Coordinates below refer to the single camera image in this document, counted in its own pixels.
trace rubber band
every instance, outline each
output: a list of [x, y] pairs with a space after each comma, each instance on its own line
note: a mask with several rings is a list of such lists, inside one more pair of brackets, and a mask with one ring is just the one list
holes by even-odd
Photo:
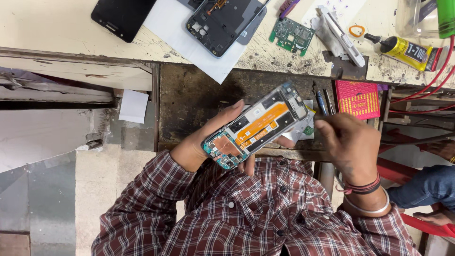
[[364, 212], [364, 213], [369, 213], [369, 214], [374, 214], [374, 213], [380, 213], [380, 212], [383, 212], [385, 211], [385, 209], [387, 209], [387, 207], [389, 206], [390, 204], [390, 197], [389, 197], [389, 194], [387, 193], [387, 191], [385, 190], [385, 188], [382, 188], [382, 190], [384, 190], [384, 193], [385, 193], [385, 197], [387, 198], [387, 202], [385, 203], [385, 206], [382, 207], [381, 209], [379, 210], [374, 210], [374, 211], [371, 211], [371, 210], [364, 210], [364, 209], [361, 209], [357, 206], [355, 206], [353, 203], [351, 203], [348, 198], [346, 196], [344, 196], [344, 199], [346, 200], [346, 202], [348, 202], [348, 204], [350, 204], [354, 209], [358, 210], [358, 211], [361, 211], [361, 212]]
[[[352, 32], [352, 28], [353, 28], [353, 27], [358, 27], [358, 28], [361, 28], [361, 29], [362, 29], [362, 32], [360, 33], [360, 35], [354, 34], [354, 32]], [[365, 33], [365, 28], [362, 27], [362, 26], [360, 26], [360, 25], [354, 25], [354, 26], [351, 26], [351, 27], [349, 28], [349, 33], [351, 33], [351, 35], [354, 36], [354, 37], [361, 37], [361, 36], [363, 36], [363, 34]]]

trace workbench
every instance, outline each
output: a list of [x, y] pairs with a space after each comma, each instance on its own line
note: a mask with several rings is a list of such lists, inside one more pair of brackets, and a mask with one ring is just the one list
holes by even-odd
[[[68, 68], [74, 68], [75, 62], [86, 65], [102, 64], [109, 68], [101, 68], [109, 71], [94, 74], [87, 71], [87, 68], [79, 67], [77, 75], [82, 77], [83, 80], [79, 80], [82, 82], [85, 82], [84, 79], [109, 81], [117, 78], [117, 82], [125, 83], [123, 77], [119, 76], [124, 72], [119, 71], [121, 68], [137, 67], [130, 70], [130, 73], [137, 73], [137, 69], [142, 69], [146, 74], [141, 73], [141, 81], [147, 83], [148, 80], [153, 80], [150, 89], [144, 89], [143, 87], [147, 87], [144, 84], [139, 90], [152, 91], [155, 117], [159, 120], [159, 124], [155, 126], [155, 141], [158, 142], [155, 150], [173, 148], [221, 109], [241, 98], [245, 99], [246, 104], [254, 103], [286, 80], [292, 80], [296, 84], [303, 99], [313, 99], [314, 109], [318, 111], [312, 92], [313, 80], [320, 90], [329, 91], [332, 103], [336, 105], [332, 82], [335, 78], [421, 86], [428, 84], [435, 76], [435, 73], [419, 72], [379, 54], [379, 46], [362, 37], [354, 41], [367, 63], [360, 72], [348, 72], [346, 67], [349, 65], [344, 65], [349, 63], [334, 60], [316, 36], [304, 57], [285, 51], [268, 40], [277, 20], [278, 9], [283, 3], [283, 0], [272, 0], [247, 50], [225, 82], [219, 85], [201, 70], [190, 65], [188, 60], [144, 26], [135, 40], [127, 44], [92, 21], [90, 14], [97, 1], [5, 1], [0, 9], [0, 52], [2, 56], [16, 58], [16, 61], [29, 58], [26, 64], [32, 72], [39, 69], [52, 70], [58, 66], [69, 73], [71, 71]], [[299, 22], [311, 3], [312, 0], [300, 1], [288, 17]], [[362, 25], [366, 33], [383, 38], [396, 36], [397, 6], [398, 0], [367, 0], [354, 17], [352, 25]], [[449, 44], [449, 40], [411, 40], [435, 47]], [[12, 62], [4, 59], [3, 63], [8, 65]], [[454, 64], [455, 58], [452, 58], [449, 66]], [[23, 63], [16, 63], [15, 68], [22, 66]], [[340, 68], [345, 68], [343, 74], [339, 73]], [[455, 88], [454, 81], [455, 77], [452, 77], [445, 87]], [[126, 84], [129, 86], [126, 88], [138, 90], [133, 88], [136, 84]], [[381, 114], [384, 114], [384, 108], [381, 109]], [[378, 127], [378, 120], [371, 123]], [[258, 154], [329, 161], [317, 130], [314, 140], [299, 141], [293, 150], [269, 144]]]
[[[190, 64], [144, 26], [131, 44], [112, 35], [90, 18], [97, 1], [4, 1], [0, 8], [0, 48]], [[267, 15], [235, 68], [333, 78], [332, 62], [324, 56], [326, 47], [316, 36], [304, 57], [285, 51], [268, 41], [282, 3], [283, 0], [272, 0], [268, 4]], [[300, 1], [288, 17], [300, 22], [311, 3], [311, 0]], [[397, 6], [398, 0], [367, 0], [354, 17], [352, 25], [362, 25], [366, 33], [383, 38], [396, 36]], [[448, 40], [439, 39], [411, 40], [436, 47], [449, 44]], [[368, 56], [367, 71], [366, 74], [348, 75], [344, 78], [411, 85], [428, 84], [434, 78], [434, 73], [419, 72], [378, 54], [378, 46], [373, 47], [371, 42], [362, 37], [355, 39], [355, 45]], [[455, 88], [454, 81], [455, 77], [452, 77], [445, 87]]]
[[[320, 110], [313, 93], [313, 82], [319, 90], [328, 90], [334, 103], [330, 79], [295, 74], [251, 70], [233, 70], [222, 85], [194, 66], [162, 65], [159, 107], [158, 151], [172, 149], [186, 136], [201, 128], [207, 120], [240, 99], [253, 104], [285, 81], [293, 81], [302, 99], [312, 99], [312, 107]], [[314, 139], [299, 140], [294, 149], [269, 143], [258, 155], [282, 155], [290, 159], [328, 162], [323, 138], [315, 129]]]

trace wooden table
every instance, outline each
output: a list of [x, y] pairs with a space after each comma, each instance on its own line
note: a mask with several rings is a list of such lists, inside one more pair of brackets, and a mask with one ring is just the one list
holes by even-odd
[[[107, 56], [126, 59], [189, 64], [165, 42], [142, 27], [134, 42], [127, 44], [90, 19], [97, 0], [15, 0], [4, 1], [0, 8], [0, 47], [51, 51], [88, 56]], [[236, 68], [306, 74], [330, 77], [332, 63], [326, 62], [323, 43], [315, 37], [305, 57], [284, 51], [268, 41], [283, 0], [272, 0], [268, 13], [254, 35]], [[300, 21], [312, 3], [303, 0], [289, 18]], [[367, 33], [383, 37], [395, 36], [395, 13], [398, 0], [367, 0], [354, 17], [352, 25], [363, 25]], [[443, 46], [448, 40], [412, 39], [422, 45]], [[423, 73], [378, 54], [377, 46], [363, 38], [355, 45], [369, 56], [366, 80], [376, 82], [427, 84], [433, 73]], [[455, 88], [455, 77], [446, 87]]]
[[[172, 149], [207, 120], [240, 99], [253, 104], [277, 85], [291, 80], [303, 99], [312, 99], [319, 112], [312, 91], [313, 80], [319, 89], [327, 89], [334, 103], [333, 85], [329, 79], [302, 75], [233, 70], [222, 85], [194, 66], [162, 65], [160, 83], [159, 143], [158, 150]], [[258, 154], [283, 155], [293, 159], [328, 161], [320, 133], [315, 139], [300, 140], [295, 149], [268, 144]]]

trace hand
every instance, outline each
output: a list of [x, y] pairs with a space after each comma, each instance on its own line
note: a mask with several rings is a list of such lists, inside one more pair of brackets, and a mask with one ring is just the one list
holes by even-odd
[[[188, 172], [196, 172], [201, 164], [207, 159], [207, 153], [201, 148], [201, 143], [219, 128], [236, 119], [242, 113], [245, 103], [238, 101], [233, 106], [222, 110], [214, 118], [210, 119], [201, 129], [195, 131], [178, 144], [171, 152], [171, 157]], [[284, 136], [274, 141], [284, 147], [293, 148], [294, 143]], [[238, 168], [248, 176], [254, 175], [254, 155], [239, 164]]]
[[455, 224], [455, 214], [446, 209], [436, 210], [430, 213], [415, 212], [413, 216], [436, 226]]
[[448, 139], [430, 143], [427, 151], [450, 161], [455, 156], [455, 141]]
[[317, 120], [314, 125], [323, 135], [332, 163], [343, 179], [355, 186], [376, 180], [380, 132], [347, 113]]

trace green bottle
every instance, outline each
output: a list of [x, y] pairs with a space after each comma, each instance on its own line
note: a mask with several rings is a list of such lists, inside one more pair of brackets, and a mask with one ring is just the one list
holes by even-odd
[[439, 38], [455, 35], [455, 0], [437, 0]]

